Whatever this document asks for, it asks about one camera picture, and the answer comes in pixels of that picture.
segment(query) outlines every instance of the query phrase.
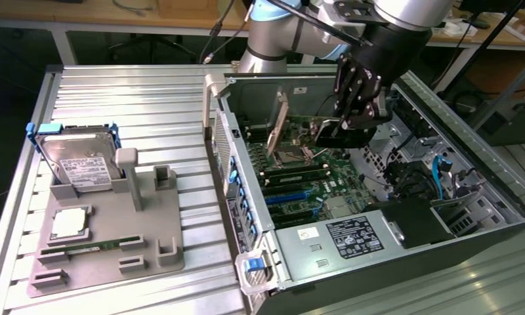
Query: floor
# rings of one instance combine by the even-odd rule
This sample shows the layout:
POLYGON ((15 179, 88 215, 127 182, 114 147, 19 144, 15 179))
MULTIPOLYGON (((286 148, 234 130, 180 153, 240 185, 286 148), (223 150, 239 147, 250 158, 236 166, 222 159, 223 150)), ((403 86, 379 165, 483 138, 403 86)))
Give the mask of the floor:
MULTIPOLYGON (((80 64, 150 63, 147 43, 120 50, 116 56, 108 53, 110 45, 130 40, 130 34, 71 32, 70 37, 80 64)), ((207 39, 207 37, 186 37, 183 45, 199 54, 207 39)), ((220 38, 211 48, 214 49, 224 40, 220 38)), ((232 60, 239 60, 246 46, 247 39, 235 39, 226 50, 216 55, 214 63, 227 64, 232 60)), ((452 50, 439 47, 428 47, 424 50, 412 70, 426 82, 431 82, 446 67, 444 63, 436 62, 440 55, 450 58, 451 54, 452 50)), ((290 63, 300 63, 300 60, 302 55, 295 53, 288 55, 290 63)), ((159 46, 155 62, 188 64, 190 57, 168 47, 159 46)), ((10 189, 24 141, 24 127, 31 119, 44 70, 50 64, 60 64, 60 57, 52 36, 47 31, 0 28, 0 215, 7 199, 4 192, 10 189)), ((463 82, 455 92, 470 88, 471 84, 463 82)))

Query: black pole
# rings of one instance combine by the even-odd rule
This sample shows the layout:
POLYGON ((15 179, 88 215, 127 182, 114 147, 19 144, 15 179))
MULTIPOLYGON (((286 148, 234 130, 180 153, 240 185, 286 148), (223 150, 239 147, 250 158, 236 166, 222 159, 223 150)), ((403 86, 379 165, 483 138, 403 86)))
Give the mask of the black pole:
POLYGON ((499 25, 495 27, 491 35, 487 37, 486 41, 483 42, 482 46, 476 50, 474 56, 471 57, 470 61, 467 61, 467 64, 464 65, 463 69, 459 71, 456 77, 454 80, 450 82, 448 87, 446 88, 444 91, 440 91, 438 95, 440 98, 444 98, 446 95, 448 95, 450 91, 458 84, 458 82, 462 80, 462 78, 466 76, 467 71, 470 70, 471 66, 474 65, 475 61, 479 59, 480 54, 487 50, 488 46, 492 44, 492 41, 495 40, 496 36, 499 36, 502 30, 507 27, 508 22, 511 19, 516 16, 518 11, 523 8, 525 5, 525 0, 519 0, 511 10, 508 11, 506 17, 502 19, 499 25))

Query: power supply label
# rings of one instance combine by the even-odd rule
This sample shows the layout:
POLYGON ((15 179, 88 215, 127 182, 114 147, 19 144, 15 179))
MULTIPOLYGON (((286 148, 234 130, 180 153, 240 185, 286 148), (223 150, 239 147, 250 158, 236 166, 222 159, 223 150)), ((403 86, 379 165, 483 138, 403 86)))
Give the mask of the power supply label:
POLYGON ((103 157, 62 159, 60 164, 75 187, 111 184, 111 175, 103 157))
POLYGON ((367 217, 327 224, 336 249, 344 259, 370 254, 384 249, 376 231, 367 217))

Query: wooden table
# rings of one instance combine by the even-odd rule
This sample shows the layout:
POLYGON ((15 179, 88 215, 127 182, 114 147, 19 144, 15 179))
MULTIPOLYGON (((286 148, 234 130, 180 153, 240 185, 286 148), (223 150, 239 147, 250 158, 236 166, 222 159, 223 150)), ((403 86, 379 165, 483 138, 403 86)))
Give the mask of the wooden table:
MULTIPOLYGON (((122 2, 135 7, 155 5, 155 0, 122 0, 122 2)), ((240 0, 235 2, 234 9, 224 21, 220 36, 231 36, 242 26, 247 13, 242 2, 240 0)), ((222 12, 227 3, 227 1, 220 1, 222 12)), ((216 22, 216 19, 160 18, 158 11, 146 12, 146 16, 139 16, 118 8, 111 0, 84 0, 82 4, 60 3, 54 0, 0 0, 0 27, 50 30, 63 63, 71 65, 78 62, 67 36, 68 31, 208 35, 216 22)), ((464 39, 462 44, 464 50, 440 81, 436 91, 448 86, 499 23, 499 20, 492 16, 483 18, 492 27, 490 30, 479 30, 475 36, 468 36, 464 39)), ((248 36, 248 25, 239 36, 248 36)), ((451 37, 438 34, 432 37, 428 45, 455 47, 459 40, 460 36, 451 37)), ((490 49, 525 51, 525 42, 504 30, 490 49)), ((303 63, 312 63, 312 61, 312 56, 306 56, 303 59, 303 63)))
MULTIPOLYGON (((122 0, 131 7, 155 6, 155 0, 122 0)), ((223 12, 228 1, 220 1, 223 12)), ((210 35, 216 19, 160 18, 158 11, 140 16, 120 9, 112 0, 60 3, 54 0, 0 0, 0 27, 48 30, 64 65, 78 64, 68 31, 210 35)), ((247 9, 236 1, 223 24, 220 36, 232 36, 242 27, 247 9)), ((248 25, 239 34, 248 36, 248 25)))

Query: motherboard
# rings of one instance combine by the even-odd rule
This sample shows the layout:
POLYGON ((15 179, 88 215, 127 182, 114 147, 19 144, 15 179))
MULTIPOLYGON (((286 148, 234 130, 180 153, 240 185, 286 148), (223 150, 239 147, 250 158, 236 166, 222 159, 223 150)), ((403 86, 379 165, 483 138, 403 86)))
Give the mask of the motherboard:
POLYGON ((376 200, 344 150, 247 143, 251 162, 278 228, 360 213, 376 200))

